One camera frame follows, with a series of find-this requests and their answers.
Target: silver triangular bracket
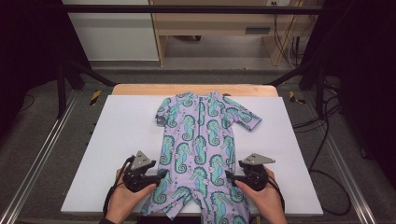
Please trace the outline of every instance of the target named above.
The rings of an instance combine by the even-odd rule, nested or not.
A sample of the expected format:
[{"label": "silver triangular bracket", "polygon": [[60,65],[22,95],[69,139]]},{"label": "silver triangular bracket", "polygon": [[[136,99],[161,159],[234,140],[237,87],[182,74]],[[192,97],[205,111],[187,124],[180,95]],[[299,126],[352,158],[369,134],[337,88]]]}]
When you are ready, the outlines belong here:
[{"label": "silver triangular bracket", "polygon": [[242,161],[242,163],[249,164],[249,165],[260,165],[260,164],[274,163],[274,162],[275,162],[275,160],[268,158],[268,157],[264,157],[257,153],[252,153],[250,156],[246,157]]},{"label": "silver triangular bracket", "polygon": [[151,164],[150,159],[142,151],[139,150],[134,157],[134,162],[132,162],[131,169],[135,170],[149,164]]}]

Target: yellow and black tape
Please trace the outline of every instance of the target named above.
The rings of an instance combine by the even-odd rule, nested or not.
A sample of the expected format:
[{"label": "yellow and black tape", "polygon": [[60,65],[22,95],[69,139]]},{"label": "yellow and black tape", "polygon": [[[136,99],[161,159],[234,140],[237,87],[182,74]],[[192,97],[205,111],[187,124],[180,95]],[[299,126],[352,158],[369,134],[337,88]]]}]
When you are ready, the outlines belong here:
[{"label": "yellow and black tape", "polygon": [[298,103],[298,104],[305,104],[305,100],[297,100],[296,99],[296,97],[294,96],[294,92],[293,91],[291,91],[290,92],[290,101],[292,102],[292,103]]},{"label": "yellow and black tape", "polygon": [[98,100],[100,93],[101,93],[101,91],[95,91],[95,92],[93,93],[93,96],[92,96],[92,98],[91,98],[90,105],[95,105],[95,104],[96,104],[96,101]]}]

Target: black sleeve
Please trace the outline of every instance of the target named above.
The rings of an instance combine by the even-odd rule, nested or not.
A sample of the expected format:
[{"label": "black sleeve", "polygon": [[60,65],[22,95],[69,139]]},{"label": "black sleeve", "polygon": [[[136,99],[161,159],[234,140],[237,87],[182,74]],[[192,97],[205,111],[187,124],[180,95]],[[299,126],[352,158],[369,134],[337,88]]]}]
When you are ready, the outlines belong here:
[{"label": "black sleeve", "polygon": [[114,222],[107,220],[105,217],[103,217],[99,224],[114,224]]}]

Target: purple garment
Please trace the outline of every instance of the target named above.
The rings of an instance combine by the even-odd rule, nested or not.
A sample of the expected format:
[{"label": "purple garment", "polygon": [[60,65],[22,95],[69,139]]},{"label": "purple garment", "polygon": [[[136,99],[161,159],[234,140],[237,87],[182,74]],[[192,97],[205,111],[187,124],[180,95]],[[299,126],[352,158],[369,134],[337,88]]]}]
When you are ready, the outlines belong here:
[{"label": "purple garment", "polygon": [[232,124],[251,131],[262,119],[216,91],[166,98],[156,119],[164,127],[159,172],[169,172],[142,213],[163,211],[173,219],[193,198],[203,223],[248,223],[245,195],[224,171],[235,168]]}]

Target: white table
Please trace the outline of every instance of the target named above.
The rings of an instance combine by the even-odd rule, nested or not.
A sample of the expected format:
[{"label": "white table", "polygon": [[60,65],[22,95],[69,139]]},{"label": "white table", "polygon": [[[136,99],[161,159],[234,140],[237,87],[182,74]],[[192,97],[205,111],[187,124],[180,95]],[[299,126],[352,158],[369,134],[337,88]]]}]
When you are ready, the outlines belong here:
[{"label": "white table", "polygon": [[[114,184],[117,169],[138,150],[142,150],[151,160],[157,161],[156,166],[148,170],[148,175],[156,175],[163,127],[157,126],[154,116],[167,96],[170,94],[108,96],[64,201],[62,212],[73,215],[101,214],[106,194]],[[230,98],[263,118],[251,133],[236,123],[233,125],[236,159],[242,160],[253,152],[275,159],[276,163],[267,164],[267,167],[276,174],[276,181],[286,202],[286,215],[322,215],[282,98]],[[242,170],[238,165],[236,167],[236,174],[242,175]],[[140,212],[144,201],[134,212]],[[259,214],[252,201],[248,202],[250,213]],[[200,214],[200,208],[193,200],[180,212],[181,216]]]}]

